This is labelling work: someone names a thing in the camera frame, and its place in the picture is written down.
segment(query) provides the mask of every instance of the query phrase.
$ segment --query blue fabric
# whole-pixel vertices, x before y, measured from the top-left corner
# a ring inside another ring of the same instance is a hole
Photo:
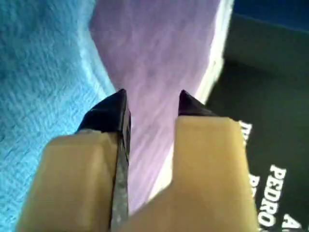
[[[114,93],[91,39],[94,0],[0,1],[0,231],[13,231],[55,136]]]

